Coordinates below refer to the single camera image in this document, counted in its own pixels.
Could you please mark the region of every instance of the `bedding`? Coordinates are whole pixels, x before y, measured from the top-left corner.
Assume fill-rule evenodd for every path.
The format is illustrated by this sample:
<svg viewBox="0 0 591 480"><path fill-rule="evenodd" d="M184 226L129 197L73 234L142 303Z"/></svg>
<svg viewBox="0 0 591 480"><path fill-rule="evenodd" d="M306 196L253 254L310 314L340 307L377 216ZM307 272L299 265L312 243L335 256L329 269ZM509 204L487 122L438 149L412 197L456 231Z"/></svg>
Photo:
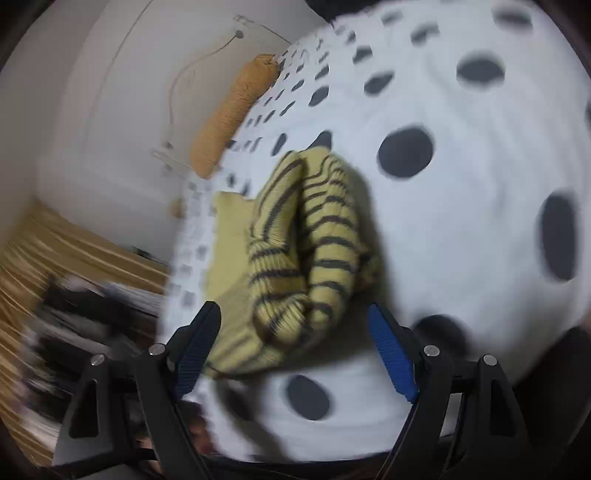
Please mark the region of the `bedding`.
<svg viewBox="0 0 591 480"><path fill-rule="evenodd" d="M410 410L365 331L383 301L404 326L439 315L511 381L589 307L591 80L535 5L382 2L294 43L209 181L187 181L161 336L202 303L215 192L251 199L289 150L346 159L361 234L383 263L322 348L241 380L202 378L215 448L247 461L390 450ZM450 401L453 428L457 399Z"/></svg>

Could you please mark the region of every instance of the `brown stripe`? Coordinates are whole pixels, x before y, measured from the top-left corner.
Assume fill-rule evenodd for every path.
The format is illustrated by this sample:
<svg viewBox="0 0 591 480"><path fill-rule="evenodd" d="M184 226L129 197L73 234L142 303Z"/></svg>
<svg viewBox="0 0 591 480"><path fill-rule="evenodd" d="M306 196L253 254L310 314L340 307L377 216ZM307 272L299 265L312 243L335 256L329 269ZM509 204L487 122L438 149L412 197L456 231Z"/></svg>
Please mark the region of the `brown stripe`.
<svg viewBox="0 0 591 480"><path fill-rule="evenodd" d="M301 272L295 268L284 268L282 270L263 270L251 277L249 283L253 283L263 278L293 278L301 276Z"/></svg>
<svg viewBox="0 0 591 480"><path fill-rule="evenodd" d="M332 175L337 171L341 172L342 174L345 174L345 171L340 167L336 167L336 168L333 168L332 170L330 170L330 167L336 162L337 162L337 160L335 160L334 162L332 162L329 165L329 172L326 174L326 178L323 181L320 181L318 183L313 183L311 185L304 185L304 190L312 189L314 187L319 187L321 185L325 185L326 183L328 183L330 181L330 178L332 177Z"/></svg>
<svg viewBox="0 0 591 480"><path fill-rule="evenodd" d="M328 303L324 303L321 301L315 301L312 304L312 308L314 310L319 310L320 312L328 315L329 319L335 318L335 311L333 310L332 306L330 306Z"/></svg>
<svg viewBox="0 0 591 480"><path fill-rule="evenodd" d="M351 223L351 221L346 218L342 218L338 215L325 215L320 220L318 220L316 223L311 225L310 228L308 228L306 231L304 231L300 237L309 236L314 230L316 230L319 226L324 225L325 223L338 223L340 225L346 225L353 230L355 229L355 225L353 223Z"/></svg>
<svg viewBox="0 0 591 480"><path fill-rule="evenodd" d="M327 280L327 281L321 281L318 283L313 283L312 285L310 285L310 289L316 288L316 287L330 288L331 290L338 292L344 301L349 300L349 292L347 292L347 289L344 286L342 286L339 282Z"/></svg>
<svg viewBox="0 0 591 480"><path fill-rule="evenodd" d="M321 204L316 205L315 207L311 208L310 210L304 212L304 215L306 215L306 216L312 215L312 213L315 213L318 210L321 210L322 208L324 208L324 206L327 203L338 203L338 204L342 205L343 207L348 206L347 201L345 199L343 199L342 197L338 197L336 195L328 195L328 197L326 197L324 202L322 202Z"/></svg>
<svg viewBox="0 0 591 480"><path fill-rule="evenodd" d="M318 172L315 173L314 175L310 175L309 177L305 177L304 180L312 180L312 179L317 179L318 177L322 176L323 174L323 170L324 170L324 164L326 163L326 160L330 158L330 155L325 156L322 159L322 162L320 163L320 168L318 169ZM329 168L336 162L337 160L334 159L332 162L330 162Z"/></svg>
<svg viewBox="0 0 591 480"><path fill-rule="evenodd" d="M339 260L336 258L331 259L324 259L324 260L316 260L313 265L315 267L322 267L322 268L338 268L339 270L346 270L349 273L357 273L357 270L353 268L349 262L345 260Z"/></svg>
<svg viewBox="0 0 591 480"><path fill-rule="evenodd" d="M340 245L342 247L347 247L357 252L357 247L352 242L349 242L347 239L341 236L324 236L320 240L318 240L318 242L314 245L314 248L305 252L303 256L309 255L310 253L313 253L314 250L316 250L318 247L323 247L325 245Z"/></svg>
<svg viewBox="0 0 591 480"><path fill-rule="evenodd" d="M312 195L308 195L307 197L302 198L301 202L306 203L311 199L315 199L316 197L322 197L323 195L326 195L326 190L323 190L322 192L313 193Z"/></svg>
<svg viewBox="0 0 591 480"><path fill-rule="evenodd" d="M267 221L266 221L265 227L263 229L262 237L264 240L266 240L266 241L269 240L269 231L271 230L271 227L273 225L273 222L275 221L275 218L277 217L277 215L279 215L279 213L281 212L281 209L283 208L283 206L285 205L287 200L289 200L289 198L294 193L300 191L300 186L301 186L301 179L298 179L292 185L290 185L289 188L281 194L281 197L279 197L279 199L273 204L273 207L271 208L271 211L269 212L269 215L267 216Z"/></svg>
<svg viewBox="0 0 591 480"><path fill-rule="evenodd" d="M257 258L268 257L270 255L278 255L278 254L287 255L287 250L284 248L279 248L279 247L265 248L264 250L260 250L256 253L253 253L250 256L250 261L252 262L253 260L256 260Z"/></svg>
<svg viewBox="0 0 591 480"><path fill-rule="evenodd" d="M338 185L339 187L343 188L344 190L347 190L347 184L341 180L331 180L331 181L329 181L329 185Z"/></svg>
<svg viewBox="0 0 591 480"><path fill-rule="evenodd" d="M285 175L287 175L291 170L298 167L299 165L302 165L303 163L304 163L304 161L301 158L296 158L293 162L291 162L288 166L286 166L283 170L281 170L281 172L279 173L279 175L277 177L275 177L275 179L273 180L273 183L271 183L271 185L269 186L269 188L267 189L267 191L264 193L263 197L261 198L261 201L259 202L259 206L258 206L258 214L259 215L261 214L262 204L265 203L265 200L267 199L269 194L275 189L275 187L277 187L277 184L281 181L281 179L283 177L285 177Z"/></svg>
<svg viewBox="0 0 591 480"><path fill-rule="evenodd" d="M285 300L286 298L289 298L292 295L302 295L305 293L306 292L302 290L288 291L286 293L264 293L257 297L252 308L256 309L259 306L261 306L262 303L266 303L268 301Z"/></svg>

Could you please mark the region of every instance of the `cylindrical pillow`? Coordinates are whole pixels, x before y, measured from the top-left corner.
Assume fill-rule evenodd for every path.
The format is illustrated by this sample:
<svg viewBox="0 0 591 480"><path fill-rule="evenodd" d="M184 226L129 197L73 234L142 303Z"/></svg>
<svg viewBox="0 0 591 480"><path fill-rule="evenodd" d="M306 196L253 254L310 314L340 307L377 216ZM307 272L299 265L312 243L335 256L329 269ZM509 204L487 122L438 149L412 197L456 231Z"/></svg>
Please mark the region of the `cylindrical pillow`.
<svg viewBox="0 0 591 480"><path fill-rule="evenodd" d="M191 147L191 165L201 178L208 178L226 144L256 100L277 79L279 68L273 55L257 55L244 64L226 98L203 125Z"/></svg>

